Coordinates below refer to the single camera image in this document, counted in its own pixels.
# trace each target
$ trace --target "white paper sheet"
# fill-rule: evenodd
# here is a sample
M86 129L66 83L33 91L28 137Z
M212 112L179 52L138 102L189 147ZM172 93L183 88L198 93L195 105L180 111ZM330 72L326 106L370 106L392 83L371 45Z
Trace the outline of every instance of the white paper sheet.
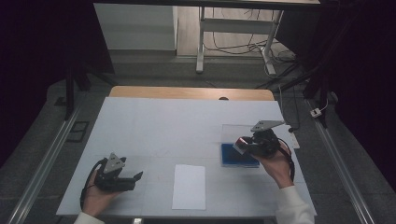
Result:
M172 209L206 210L205 167L178 164Z

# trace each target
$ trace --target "dark background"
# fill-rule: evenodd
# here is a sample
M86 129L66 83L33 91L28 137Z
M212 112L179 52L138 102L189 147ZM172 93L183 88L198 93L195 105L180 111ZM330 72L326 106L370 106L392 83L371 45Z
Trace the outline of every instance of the dark background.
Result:
M339 99L336 111L396 189L393 146L396 22L394 1L368 0L324 71ZM315 18L308 64L343 20ZM0 7L0 124L3 164L46 102L48 86L70 66L113 72L92 3L8 1Z
M93 3L7 1L0 7L0 165L67 68L113 73Z

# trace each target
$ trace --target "wall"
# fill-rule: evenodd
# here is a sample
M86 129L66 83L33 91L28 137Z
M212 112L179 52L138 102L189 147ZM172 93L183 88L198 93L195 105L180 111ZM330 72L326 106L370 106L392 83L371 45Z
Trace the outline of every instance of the wall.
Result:
M177 7L94 6L108 49L176 49Z

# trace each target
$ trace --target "robotic hand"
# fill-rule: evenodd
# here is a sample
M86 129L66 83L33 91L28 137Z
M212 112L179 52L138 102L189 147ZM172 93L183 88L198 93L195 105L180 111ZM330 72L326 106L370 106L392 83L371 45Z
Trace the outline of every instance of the robotic hand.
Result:
M274 157L277 151L280 151L287 159L290 167L290 177L291 180L294 179L294 162L291 158L291 150L288 144L282 139L278 138L274 131L271 129L283 122L277 121L259 121L252 129L253 136L242 136L236 140L233 144L233 148L239 151L241 154L245 152L250 153L255 156L264 157L266 159L271 159ZM282 148L279 141L282 141L288 148L289 153Z
M103 158L93 166L87 178L87 182L85 183L85 186L81 191L81 196L79 198L81 208L84 204L84 199L87 189L91 187L87 185L91 179L93 172L95 171L98 165L101 165L101 167L98 169L96 173L96 177L94 179L94 185L97 188L108 192L127 191L134 189L136 181L140 180L140 178L143 175L143 172L140 172L139 174L135 175L133 178L119 178L119 174L122 171L122 167L125 166L124 164L125 161L126 161L125 157L119 159L114 153L111 153L108 159Z

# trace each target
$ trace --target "white table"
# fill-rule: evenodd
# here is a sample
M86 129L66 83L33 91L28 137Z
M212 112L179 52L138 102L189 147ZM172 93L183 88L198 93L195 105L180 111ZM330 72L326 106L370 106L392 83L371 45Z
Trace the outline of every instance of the white table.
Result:
M260 119L283 119L278 103L107 97L57 215L80 212L78 198L89 171L115 152L127 158L120 177L144 174L135 189L116 198L104 216L273 217L277 186L262 167L220 165L222 125L253 126ZM287 129L283 125L274 131L292 146ZM313 206L294 153L293 159L295 185ZM206 210L172 210L176 164L205 167Z

